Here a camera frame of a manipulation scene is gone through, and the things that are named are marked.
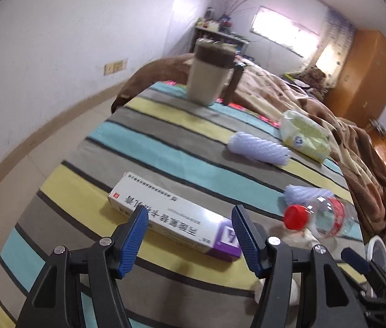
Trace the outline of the white purple medicine box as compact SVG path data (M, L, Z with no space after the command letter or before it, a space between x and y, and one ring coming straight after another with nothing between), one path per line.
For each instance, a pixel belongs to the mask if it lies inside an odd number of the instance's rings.
M230 219L132 172L123 174L108 199L126 215L143 205L149 212L149 227L166 238L223 261L240 258L241 247Z

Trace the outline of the white towel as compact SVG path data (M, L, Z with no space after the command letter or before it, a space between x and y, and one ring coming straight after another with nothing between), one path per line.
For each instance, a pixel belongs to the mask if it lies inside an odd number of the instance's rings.
M288 230L283 224L271 227L267 230L271 236L276 236L280 240L287 243L290 247L302 248L310 250L313 246L320 242L313 236L309 229L300 231ZM292 288L289 299L290 306L296 306L300 300L300 274L292 275Z

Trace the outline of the clear bottle red cap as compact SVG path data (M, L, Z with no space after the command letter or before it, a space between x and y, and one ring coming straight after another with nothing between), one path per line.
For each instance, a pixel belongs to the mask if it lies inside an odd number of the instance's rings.
M307 229L320 239L347 235L353 227L354 218L344 202L318 196L306 205L288 206L283 222L288 230Z

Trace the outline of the white foam net sleeve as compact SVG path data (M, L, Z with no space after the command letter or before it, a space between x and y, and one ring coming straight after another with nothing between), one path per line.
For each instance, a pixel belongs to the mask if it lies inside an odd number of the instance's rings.
M280 166L287 165L291 158L291 152L287 147L244 132L232 135L227 148L231 153Z
M326 203L334 194L330 190L315 187L288 185L284 191L287 206L303 205L304 207L319 207Z

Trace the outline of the white mesh trash bin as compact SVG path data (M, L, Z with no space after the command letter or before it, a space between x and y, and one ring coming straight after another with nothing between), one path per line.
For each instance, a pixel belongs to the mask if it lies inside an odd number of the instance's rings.
M373 261L378 269L386 276L386 246L382 238L378 235L372 237L365 245L365 254L367 261ZM381 289L381 279L378 279L374 275L368 280L368 291L372 298L377 298L379 295L377 291Z

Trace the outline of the brown beige blanket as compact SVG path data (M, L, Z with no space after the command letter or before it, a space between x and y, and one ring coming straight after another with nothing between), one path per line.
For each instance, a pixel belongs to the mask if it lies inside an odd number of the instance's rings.
M206 66L193 53L151 61L134 73L120 89L111 112L125 105L158 81L189 84L191 69ZM386 238L386 166L364 129L335 116L317 99L292 89L280 77L245 61L243 74L231 101L273 121L285 111L296 111L326 132L330 157L338 163L350 187L363 234Z

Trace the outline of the striped colourful table cloth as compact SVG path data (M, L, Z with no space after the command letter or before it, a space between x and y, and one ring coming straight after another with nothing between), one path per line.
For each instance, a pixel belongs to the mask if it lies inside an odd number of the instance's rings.
M14 327L56 246L88 247L126 221L108 196L128 172L224 217L241 204L278 233L288 185L351 200L332 160L320 164L293 153L285 166L253 162L227 151L239 131L280 137L262 118L222 104L199 107L165 83L119 108L53 171L12 228L0 253L0 327ZM248 327L255 282L243 259L222 261L148 231L133 271L118 285L135 327Z

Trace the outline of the green tissue pack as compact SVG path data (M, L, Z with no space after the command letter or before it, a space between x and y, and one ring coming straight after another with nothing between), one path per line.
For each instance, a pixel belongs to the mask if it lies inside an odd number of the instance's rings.
M331 151L326 130L294 110L283 114L280 136L285 145L319 163L323 163Z

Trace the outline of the brown teddy bear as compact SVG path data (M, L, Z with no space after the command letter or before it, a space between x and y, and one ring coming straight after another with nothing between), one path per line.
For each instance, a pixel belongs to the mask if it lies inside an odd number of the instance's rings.
M317 67L312 67L307 70L303 70L302 73L298 75L298 78L309 85L310 88L321 91L324 88L325 84L325 73Z

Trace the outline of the beige brown travel mug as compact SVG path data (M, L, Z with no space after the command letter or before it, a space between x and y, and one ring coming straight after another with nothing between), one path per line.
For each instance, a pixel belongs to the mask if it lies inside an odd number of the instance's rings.
M218 98L223 105L232 103L245 65L238 61L234 45L198 39L186 86L186 96L196 104L208 107Z

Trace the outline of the orange wooden wardrobe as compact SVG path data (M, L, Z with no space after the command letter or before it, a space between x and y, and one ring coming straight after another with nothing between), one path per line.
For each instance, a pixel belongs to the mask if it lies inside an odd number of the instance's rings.
M358 30L337 85L325 97L337 117L365 128L386 106L386 37L378 30Z

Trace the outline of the patterned window curtain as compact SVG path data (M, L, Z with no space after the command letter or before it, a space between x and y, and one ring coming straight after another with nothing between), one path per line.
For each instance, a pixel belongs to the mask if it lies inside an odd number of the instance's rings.
M321 26L316 49L304 60L301 71L307 73L311 68L316 67L330 80L338 78L356 31L352 22L329 7Z

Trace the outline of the wall power socket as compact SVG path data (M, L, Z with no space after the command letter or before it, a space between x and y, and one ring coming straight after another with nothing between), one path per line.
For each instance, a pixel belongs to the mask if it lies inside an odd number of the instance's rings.
M118 73L122 70L125 70L126 67L127 67L127 60L126 59L107 63L104 66L104 75L111 75L113 73Z

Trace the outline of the cluttered wall shelf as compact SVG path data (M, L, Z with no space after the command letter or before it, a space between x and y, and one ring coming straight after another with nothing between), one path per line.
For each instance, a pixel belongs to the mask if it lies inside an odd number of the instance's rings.
M203 17L199 17L194 26L192 43L189 52L194 51L198 39L210 39L214 42L223 42L234 45L238 55L244 55L247 51L250 41L231 31L231 17L222 15L215 19L215 9L208 7Z

